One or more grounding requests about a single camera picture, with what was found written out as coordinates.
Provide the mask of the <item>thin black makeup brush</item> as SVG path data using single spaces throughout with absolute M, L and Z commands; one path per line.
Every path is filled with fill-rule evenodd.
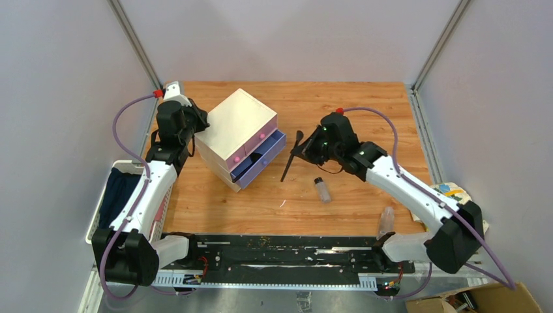
M 299 146 L 299 144 L 301 143 L 301 140 L 303 139 L 303 136 L 304 136 L 304 134 L 303 134 L 303 132 L 302 132 L 301 130 L 298 130 L 298 131 L 296 132 L 295 143 L 294 143 L 294 145 L 293 145 L 292 150 L 290 151 L 289 159 L 288 159 L 288 161 L 287 161 L 287 163 L 286 163 L 286 166 L 285 166 L 285 168 L 284 168 L 283 174 L 282 174 L 282 176 L 281 176 L 281 178 L 280 178 L 280 182 L 281 182 L 281 183 L 285 180 L 286 175 L 287 175 L 287 173 L 288 173 L 288 171 L 289 171 L 289 168 L 290 168 L 290 166 L 291 166 L 291 164 L 292 164 L 292 162 L 293 162 L 293 159 L 294 159 L 294 157 L 295 157 L 294 149 L 297 148 L 297 147 Z

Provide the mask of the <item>purple drawer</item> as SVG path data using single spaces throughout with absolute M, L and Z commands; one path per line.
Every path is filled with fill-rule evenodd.
M 235 184 L 242 189 L 246 188 L 264 169 L 266 169 L 266 167 L 276 158 L 285 146 L 285 133 L 275 130 L 256 150 L 253 151 L 261 153 L 263 156 Z

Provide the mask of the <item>pink drawer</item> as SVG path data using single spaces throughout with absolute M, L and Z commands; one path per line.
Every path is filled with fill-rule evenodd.
M 234 170 L 246 157 L 244 145 L 240 145 L 231 155 L 225 160 L 228 171 Z
M 255 131 L 250 139 L 244 144 L 246 155 L 251 154 L 257 147 L 259 147 L 277 129 L 277 127 L 278 117 L 274 116 L 259 130 Z

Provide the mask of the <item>white mini drawer cabinet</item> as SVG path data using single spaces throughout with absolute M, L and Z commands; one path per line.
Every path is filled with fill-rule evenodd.
M 225 160 L 274 116 L 276 111 L 238 89 L 208 113 L 210 127 L 195 135 L 194 147 L 207 167 L 234 192 L 242 188 L 232 182 Z

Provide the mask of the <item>clear square bottle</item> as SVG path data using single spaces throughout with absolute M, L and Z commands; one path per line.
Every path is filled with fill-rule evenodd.
M 392 207 L 386 207 L 380 216 L 376 239 L 381 239 L 388 233 L 394 232 L 395 210 Z

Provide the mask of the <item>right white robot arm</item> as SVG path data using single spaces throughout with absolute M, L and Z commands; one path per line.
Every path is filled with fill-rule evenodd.
M 359 141 L 342 113 L 326 115 L 309 137 L 297 131 L 290 156 L 317 166 L 335 161 L 343 171 L 394 197 L 423 222 L 426 232 L 391 231 L 377 240 L 372 263 L 381 272 L 401 261 L 425 261 L 455 274 L 483 245 L 483 215 L 476 203 L 458 203 L 439 193 L 400 167 L 379 145 Z

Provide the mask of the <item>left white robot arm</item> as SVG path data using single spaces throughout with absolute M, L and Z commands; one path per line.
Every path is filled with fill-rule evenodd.
M 103 284 L 150 286 L 158 270 L 177 262 L 193 269 L 200 260 L 192 234 L 175 233 L 150 242 L 151 228 L 169 189 L 191 155 L 188 144 L 208 128 L 207 112 L 194 102 L 165 100 L 157 108 L 158 128 L 141 161 L 143 171 L 125 207 L 109 226 L 97 228 L 91 240 Z

